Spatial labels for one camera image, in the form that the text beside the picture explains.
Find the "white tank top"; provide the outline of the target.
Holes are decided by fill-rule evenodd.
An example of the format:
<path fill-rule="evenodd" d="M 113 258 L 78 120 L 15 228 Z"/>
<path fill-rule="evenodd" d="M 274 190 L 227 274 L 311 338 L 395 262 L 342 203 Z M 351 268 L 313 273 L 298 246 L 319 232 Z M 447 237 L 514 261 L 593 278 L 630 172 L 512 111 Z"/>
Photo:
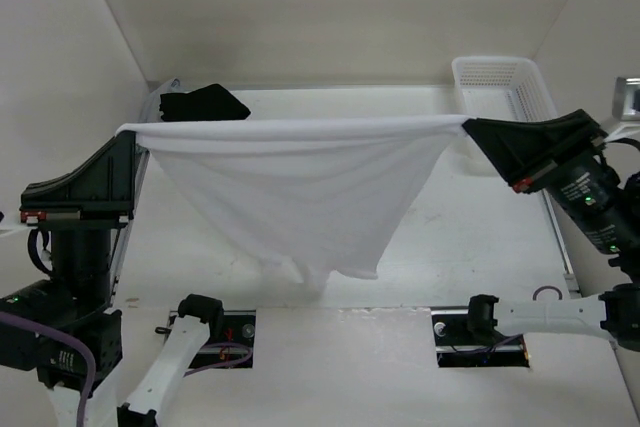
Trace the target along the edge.
<path fill-rule="evenodd" d="M 306 284 L 373 280 L 461 115 L 127 124 L 187 201 L 265 266 Z"/>

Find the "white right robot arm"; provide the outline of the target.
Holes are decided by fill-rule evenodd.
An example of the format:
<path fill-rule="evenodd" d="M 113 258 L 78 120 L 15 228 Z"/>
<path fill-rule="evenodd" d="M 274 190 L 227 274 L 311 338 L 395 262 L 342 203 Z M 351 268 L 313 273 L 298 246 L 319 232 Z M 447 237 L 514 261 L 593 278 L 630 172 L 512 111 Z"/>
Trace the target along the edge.
<path fill-rule="evenodd" d="M 510 302 L 472 297 L 464 331 L 497 344 L 525 333 L 602 338 L 639 349 L 639 177 L 622 181 L 605 157 L 607 134 L 586 112 L 542 122 L 471 118 L 466 134 L 517 194 L 546 193 L 594 252 L 628 278 L 579 299 Z"/>

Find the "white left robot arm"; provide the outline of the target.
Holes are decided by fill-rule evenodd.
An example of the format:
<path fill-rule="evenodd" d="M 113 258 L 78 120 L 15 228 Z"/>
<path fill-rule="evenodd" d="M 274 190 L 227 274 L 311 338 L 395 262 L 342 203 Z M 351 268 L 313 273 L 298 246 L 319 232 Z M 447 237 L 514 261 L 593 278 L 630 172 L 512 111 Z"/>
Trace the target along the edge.
<path fill-rule="evenodd" d="M 158 357 L 124 401 L 122 314 L 113 305 L 148 152 L 116 134 L 21 196 L 27 250 L 43 279 L 1 300 L 1 363 L 35 371 L 61 426 L 158 426 L 199 351 L 224 334 L 221 301 L 191 294 Z"/>

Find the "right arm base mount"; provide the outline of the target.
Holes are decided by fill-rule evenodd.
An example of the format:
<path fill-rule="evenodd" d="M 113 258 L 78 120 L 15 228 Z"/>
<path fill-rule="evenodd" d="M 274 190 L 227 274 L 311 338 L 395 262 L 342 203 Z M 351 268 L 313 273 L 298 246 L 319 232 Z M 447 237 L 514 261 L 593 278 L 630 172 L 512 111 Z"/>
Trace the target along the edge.
<path fill-rule="evenodd" d="M 431 310 L 436 362 L 440 368 L 529 368 L 523 335 L 497 331 L 498 298 L 473 296 L 466 307 Z"/>

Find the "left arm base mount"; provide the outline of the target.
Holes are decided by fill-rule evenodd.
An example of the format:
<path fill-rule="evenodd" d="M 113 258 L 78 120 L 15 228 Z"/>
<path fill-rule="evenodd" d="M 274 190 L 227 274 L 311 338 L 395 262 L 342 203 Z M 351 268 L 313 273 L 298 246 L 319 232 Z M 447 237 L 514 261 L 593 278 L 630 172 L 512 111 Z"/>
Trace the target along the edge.
<path fill-rule="evenodd" d="M 250 369 L 256 336 L 255 311 L 229 311 L 218 320 L 220 328 L 191 361 L 188 370 Z"/>

